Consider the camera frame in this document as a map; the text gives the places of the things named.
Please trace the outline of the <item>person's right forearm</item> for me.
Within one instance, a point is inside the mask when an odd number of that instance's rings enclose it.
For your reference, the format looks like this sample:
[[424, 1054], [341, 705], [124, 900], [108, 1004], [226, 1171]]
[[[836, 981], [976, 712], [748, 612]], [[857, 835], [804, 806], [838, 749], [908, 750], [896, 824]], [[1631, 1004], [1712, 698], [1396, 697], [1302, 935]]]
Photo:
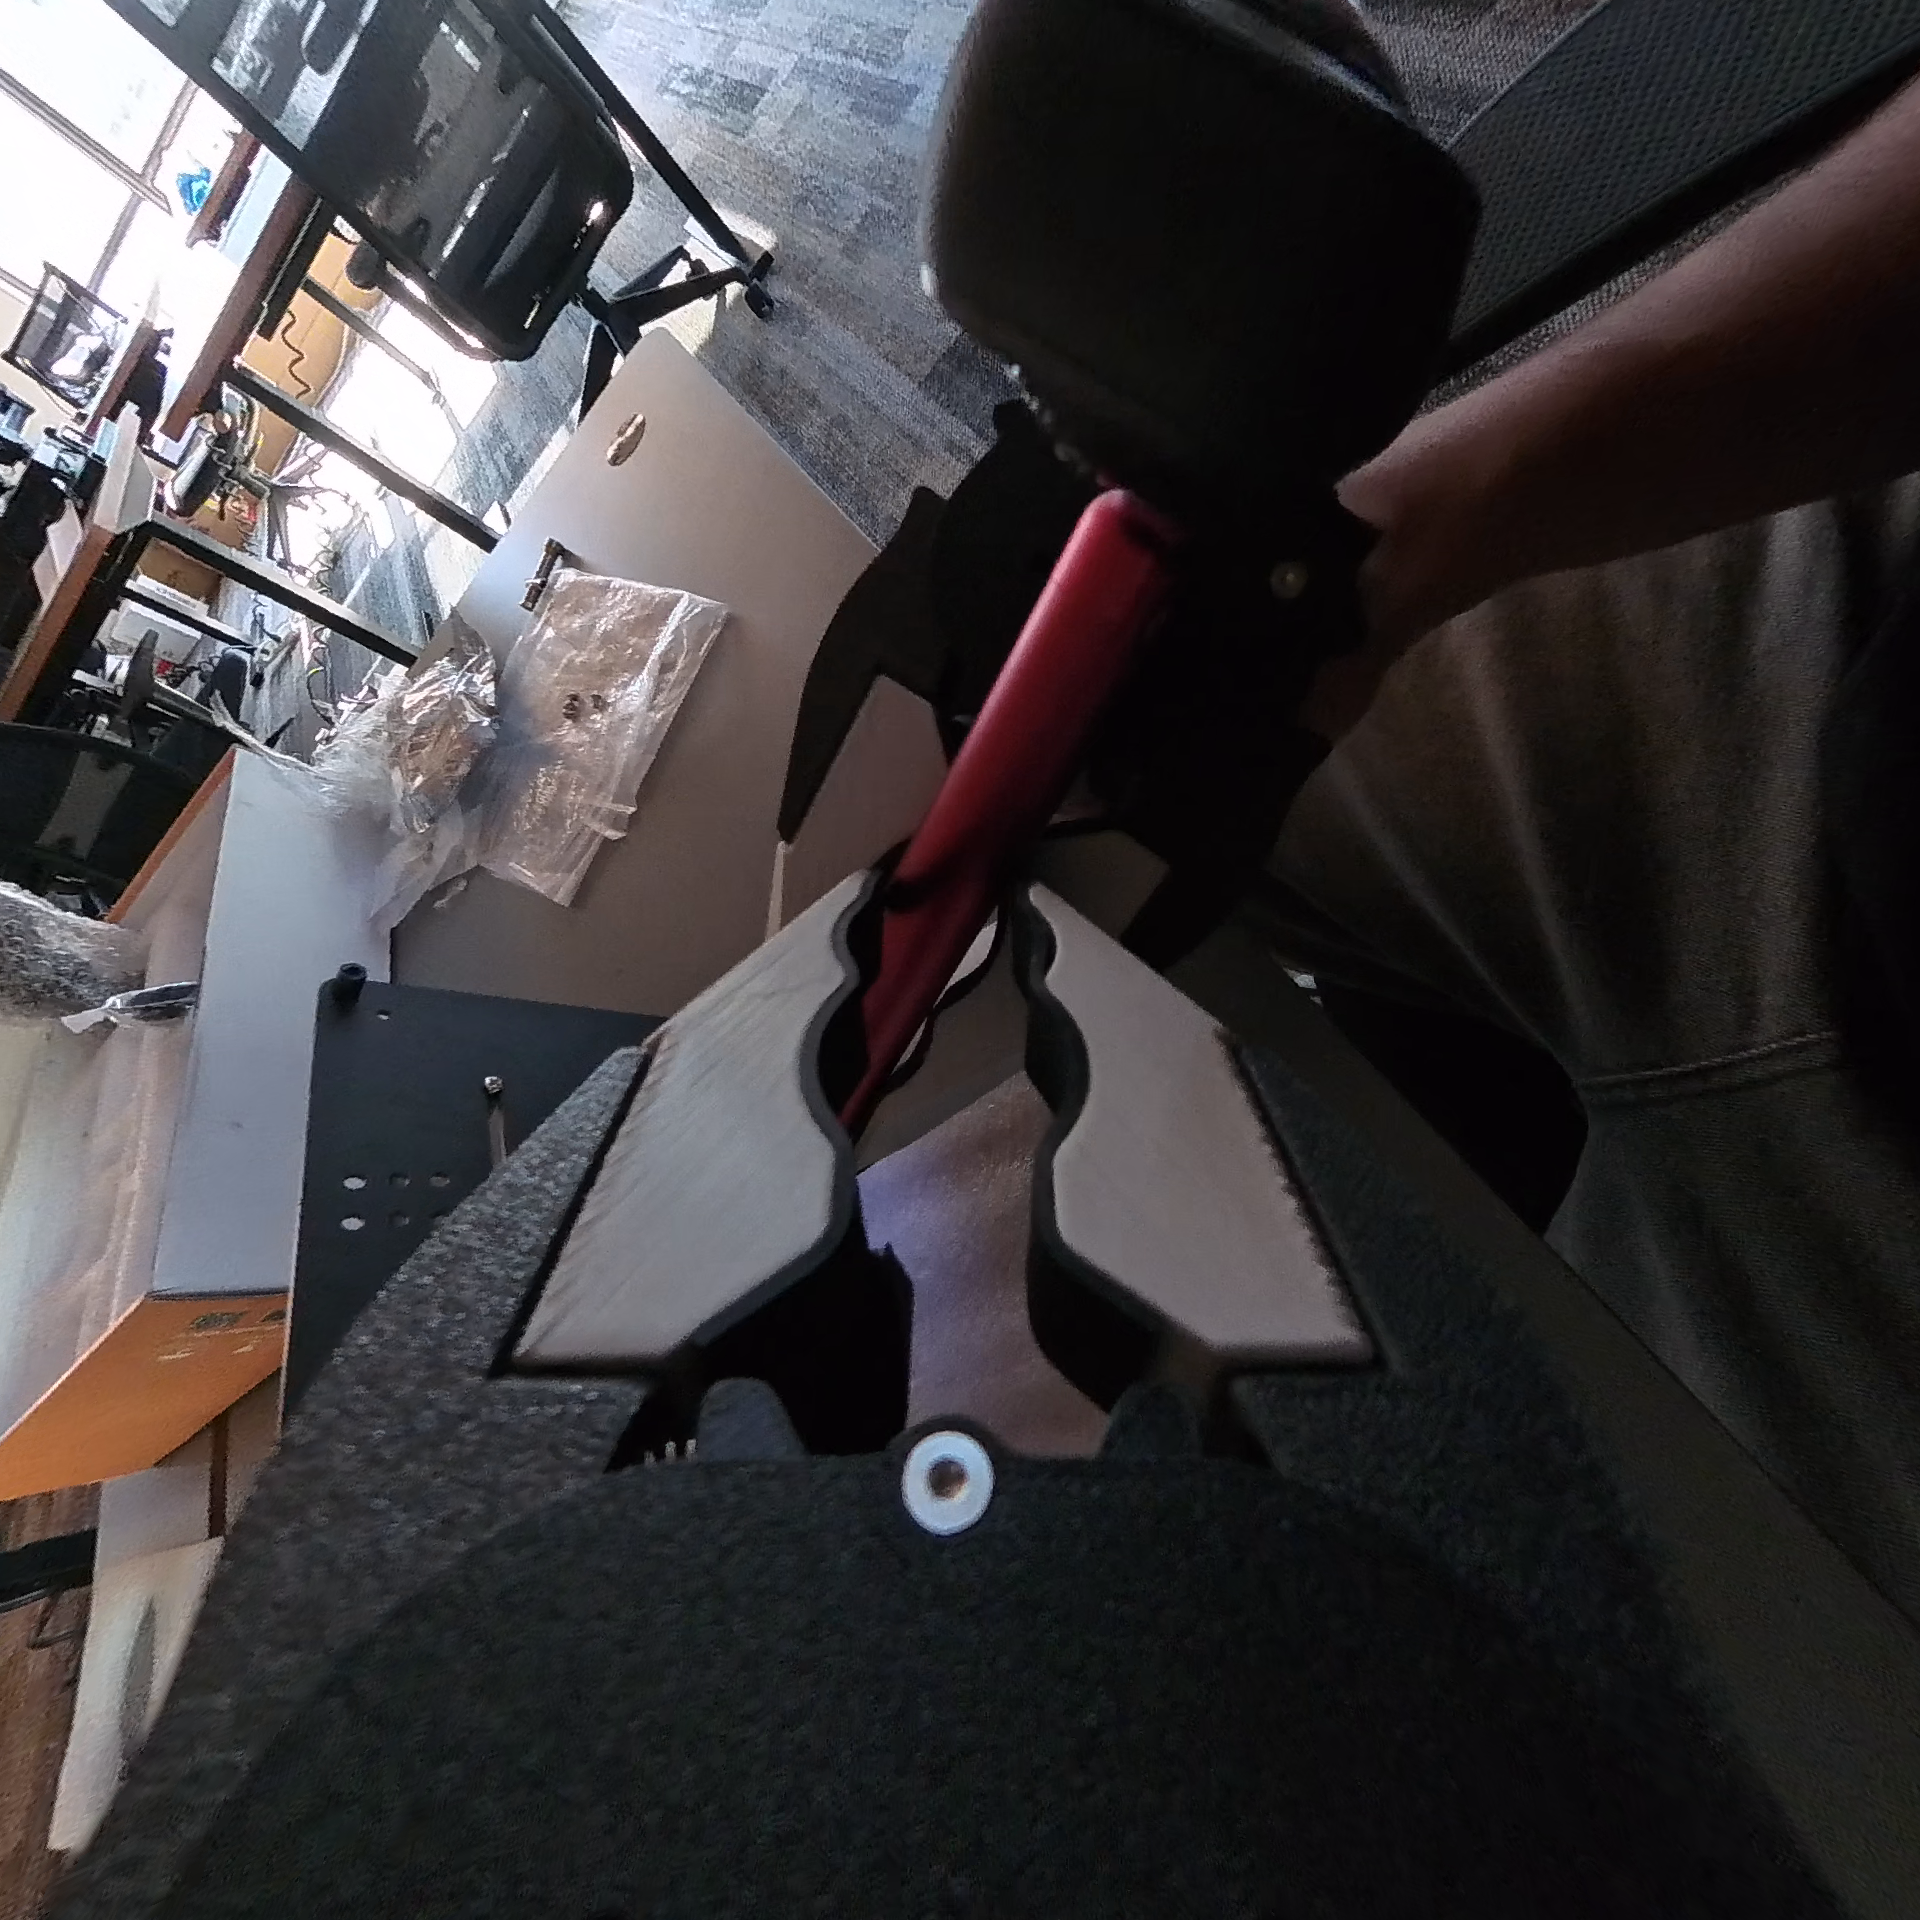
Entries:
[[1917, 94], [1475, 389], [1447, 434], [1475, 589], [1917, 470]]

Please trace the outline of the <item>large clear plastic bag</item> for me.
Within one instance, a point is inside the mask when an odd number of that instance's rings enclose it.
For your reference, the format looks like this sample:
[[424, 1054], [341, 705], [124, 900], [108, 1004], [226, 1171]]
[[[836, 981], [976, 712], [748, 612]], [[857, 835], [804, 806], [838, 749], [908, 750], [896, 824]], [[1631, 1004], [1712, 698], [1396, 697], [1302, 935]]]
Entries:
[[573, 905], [626, 835], [641, 783], [728, 624], [682, 589], [560, 569], [498, 679], [498, 735], [460, 790], [464, 850]]

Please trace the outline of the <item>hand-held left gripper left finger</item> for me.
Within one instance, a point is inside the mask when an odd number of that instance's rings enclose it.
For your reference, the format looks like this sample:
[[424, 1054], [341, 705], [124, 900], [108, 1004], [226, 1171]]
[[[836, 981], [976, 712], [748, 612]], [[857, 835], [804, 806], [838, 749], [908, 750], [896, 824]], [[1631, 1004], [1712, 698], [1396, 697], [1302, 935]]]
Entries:
[[857, 1182], [821, 1043], [860, 987], [848, 925], [874, 885], [843, 878], [651, 1037], [517, 1368], [656, 1372], [833, 1255]]

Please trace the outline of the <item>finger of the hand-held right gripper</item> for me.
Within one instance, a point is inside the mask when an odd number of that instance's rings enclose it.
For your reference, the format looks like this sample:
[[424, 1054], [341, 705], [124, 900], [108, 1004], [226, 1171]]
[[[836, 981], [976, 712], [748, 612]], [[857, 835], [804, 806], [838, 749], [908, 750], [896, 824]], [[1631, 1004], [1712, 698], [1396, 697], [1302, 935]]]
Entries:
[[986, 464], [949, 498], [915, 490], [898, 531], [845, 590], [800, 691], [776, 828], [794, 843], [862, 705], [893, 679], [934, 712], [957, 759], [989, 685], [995, 558]]
[[1110, 717], [1106, 820], [1166, 867], [1119, 944], [1159, 972], [1198, 946], [1264, 868], [1325, 754], [1324, 735], [1253, 708]]

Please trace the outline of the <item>white foam block with hole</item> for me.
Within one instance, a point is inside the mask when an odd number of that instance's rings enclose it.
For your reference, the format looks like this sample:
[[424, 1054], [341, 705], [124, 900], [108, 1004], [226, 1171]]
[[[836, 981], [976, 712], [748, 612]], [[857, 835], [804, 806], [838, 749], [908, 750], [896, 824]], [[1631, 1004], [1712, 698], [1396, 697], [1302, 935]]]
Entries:
[[49, 1848], [82, 1854], [143, 1748], [199, 1621], [223, 1540], [128, 1559], [93, 1585]]

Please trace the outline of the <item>white orange cardboard box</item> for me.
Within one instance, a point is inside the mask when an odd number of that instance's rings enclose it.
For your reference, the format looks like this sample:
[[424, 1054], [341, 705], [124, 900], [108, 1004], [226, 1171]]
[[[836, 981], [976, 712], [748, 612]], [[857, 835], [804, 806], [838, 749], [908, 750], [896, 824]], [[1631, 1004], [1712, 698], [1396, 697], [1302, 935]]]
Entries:
[[2, 1028], [2, 1500], [158, 1466], [284, 1357], [320, 988], [389, 975], [380, 843], [234, 754], [113, 921], [171, 1023]]

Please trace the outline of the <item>bubble wrap roll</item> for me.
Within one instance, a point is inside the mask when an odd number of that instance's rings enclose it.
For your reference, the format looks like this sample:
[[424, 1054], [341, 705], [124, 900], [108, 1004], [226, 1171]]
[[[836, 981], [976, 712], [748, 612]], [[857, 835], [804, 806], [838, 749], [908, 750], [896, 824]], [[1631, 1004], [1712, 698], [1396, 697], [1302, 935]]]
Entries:
[[82, 1015], [143, 988], [148, 941], [2, 882], [2, 1023]]

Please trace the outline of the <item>person's right hand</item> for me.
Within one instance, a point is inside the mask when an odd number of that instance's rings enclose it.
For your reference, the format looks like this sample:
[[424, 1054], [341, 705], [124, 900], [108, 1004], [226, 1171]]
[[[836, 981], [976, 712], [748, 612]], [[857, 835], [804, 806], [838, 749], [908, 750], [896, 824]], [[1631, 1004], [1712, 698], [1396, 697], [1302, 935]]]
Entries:
[[1340, 480], [1337, 498], [1373, 530], [1360, 575], [1370, 655], [1396, 662], [1451, 618], [1521, 578], [1512, 434], [1474, 417], [1413, 421]]

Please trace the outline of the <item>crumpled clear plastic bag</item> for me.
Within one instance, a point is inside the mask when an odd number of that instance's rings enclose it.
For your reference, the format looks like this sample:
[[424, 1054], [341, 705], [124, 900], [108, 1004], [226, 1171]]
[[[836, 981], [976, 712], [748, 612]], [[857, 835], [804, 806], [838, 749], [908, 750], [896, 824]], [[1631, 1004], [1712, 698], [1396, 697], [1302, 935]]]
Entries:
[[314, 788], [341, 820], [380, 824], [394, 839], [428, 835], [493, 735], [498, 660], [456, 622], [438, 660], [393, 667], [355, 690], [309, 759]]

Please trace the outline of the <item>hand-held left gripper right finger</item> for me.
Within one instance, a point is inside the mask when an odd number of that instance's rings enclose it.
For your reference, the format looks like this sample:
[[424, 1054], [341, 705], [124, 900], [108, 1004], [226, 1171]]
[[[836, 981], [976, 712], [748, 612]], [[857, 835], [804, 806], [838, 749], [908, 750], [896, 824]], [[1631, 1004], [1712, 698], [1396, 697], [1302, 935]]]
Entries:
[[1050, 1109], [1031, 1168], [1030, 1323], [1068, 1378], [1370, 1368], [1228, 1032], [1031, 885], [1017, 905], [1024, 1072]]

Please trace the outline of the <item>blue hobby robot arm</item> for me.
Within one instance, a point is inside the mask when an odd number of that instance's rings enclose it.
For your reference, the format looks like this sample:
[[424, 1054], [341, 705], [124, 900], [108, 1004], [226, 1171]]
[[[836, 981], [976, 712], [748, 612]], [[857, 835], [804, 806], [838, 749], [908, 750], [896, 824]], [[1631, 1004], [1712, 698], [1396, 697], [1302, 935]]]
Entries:
[[320, 988], [282, 1409], [419, 1245], [659, 1015], [365, 983]]

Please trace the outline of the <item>red metal screwdriver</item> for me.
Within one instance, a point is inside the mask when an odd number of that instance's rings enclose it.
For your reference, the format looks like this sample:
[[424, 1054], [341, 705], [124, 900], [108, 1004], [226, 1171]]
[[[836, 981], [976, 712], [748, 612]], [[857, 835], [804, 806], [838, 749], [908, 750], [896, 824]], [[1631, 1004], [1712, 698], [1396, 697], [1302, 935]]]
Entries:
[[1110, 486], [1082, 513], [923, 824], [874, 895], [862, 1072], [833, 1098], [857, 1141], [1004, 885], [1064, 801], [1096, 717], [1166, 614], [1183, 531]]

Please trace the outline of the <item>wooden office desk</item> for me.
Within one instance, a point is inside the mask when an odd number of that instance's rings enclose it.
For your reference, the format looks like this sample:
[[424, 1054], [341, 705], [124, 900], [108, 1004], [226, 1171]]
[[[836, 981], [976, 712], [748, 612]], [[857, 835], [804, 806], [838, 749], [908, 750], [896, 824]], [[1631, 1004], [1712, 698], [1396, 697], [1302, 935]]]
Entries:
[[158, 441], [179, 441], [230, 375], [314, 216], [325, 216], [325, 204], [282, 158], [258, 150], [223, 238], [196, 243], [171, 264], [158, 305], [167, 338]]

